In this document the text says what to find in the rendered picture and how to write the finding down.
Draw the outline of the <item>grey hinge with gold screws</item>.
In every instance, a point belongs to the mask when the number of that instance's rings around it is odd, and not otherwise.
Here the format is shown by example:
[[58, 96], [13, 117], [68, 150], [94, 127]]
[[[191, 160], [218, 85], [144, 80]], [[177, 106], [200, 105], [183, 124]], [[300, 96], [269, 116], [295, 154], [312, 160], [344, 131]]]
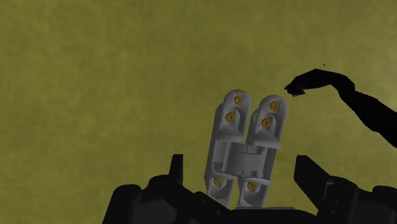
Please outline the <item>grey hinge with gold screws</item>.
[[238, 208], [262, 208], [272, 183], [288, 105], [269, 95], [256, 110], [250, 107], [249, 94], [235, 89], [215, 112], [204, 180], [206, 194], [225, 207], [238, 186]]

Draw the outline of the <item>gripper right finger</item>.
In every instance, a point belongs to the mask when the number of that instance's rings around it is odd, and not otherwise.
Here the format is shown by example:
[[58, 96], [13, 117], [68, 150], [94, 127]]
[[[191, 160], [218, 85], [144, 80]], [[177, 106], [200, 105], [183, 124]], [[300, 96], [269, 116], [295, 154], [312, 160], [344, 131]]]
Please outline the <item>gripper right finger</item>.
[[363, 190], [306, 155], [296, 157], [294, 181], [317, 208], [317, 224], [397, 224], [397, 188]]

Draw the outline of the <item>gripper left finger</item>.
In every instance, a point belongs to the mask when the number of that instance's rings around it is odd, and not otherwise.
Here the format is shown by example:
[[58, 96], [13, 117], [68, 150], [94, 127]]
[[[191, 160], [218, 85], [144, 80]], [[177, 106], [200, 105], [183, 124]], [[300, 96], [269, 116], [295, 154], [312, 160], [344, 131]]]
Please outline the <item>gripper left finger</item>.
[[102, 224], [227, 224], [230, 210], [202, 192], [183, 186], [183, 155], [172, 156], [168, 174], [152, 177], [146, 188], [117, 187]]

